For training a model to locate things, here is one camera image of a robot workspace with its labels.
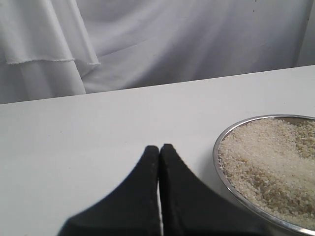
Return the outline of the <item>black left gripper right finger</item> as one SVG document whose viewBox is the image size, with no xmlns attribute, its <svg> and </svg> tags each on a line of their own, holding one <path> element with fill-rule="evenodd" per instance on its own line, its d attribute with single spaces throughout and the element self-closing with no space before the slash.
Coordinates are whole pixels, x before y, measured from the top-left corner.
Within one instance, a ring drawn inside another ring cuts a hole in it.
<svg viewBox="0 0 315 236">
<path fill-rule="evenodd" d="M 171 144 L 160 150 L 158 178 L 165 236 L 268 235 L 262 220 L 204 184 Z"/>
</svg>

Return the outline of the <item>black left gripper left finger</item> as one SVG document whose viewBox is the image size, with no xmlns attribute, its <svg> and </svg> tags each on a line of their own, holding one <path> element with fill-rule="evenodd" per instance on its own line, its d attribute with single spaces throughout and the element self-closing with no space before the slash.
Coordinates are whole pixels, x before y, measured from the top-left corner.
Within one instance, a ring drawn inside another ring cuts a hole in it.
<svg viewBox="0 0 315 236">
<path fill-rule="evenodd" d="M 104 199 L 70 217 L 61 236 L 158 236 L 159 149 L 147 146 L 137 165 Z"/>
</svg>

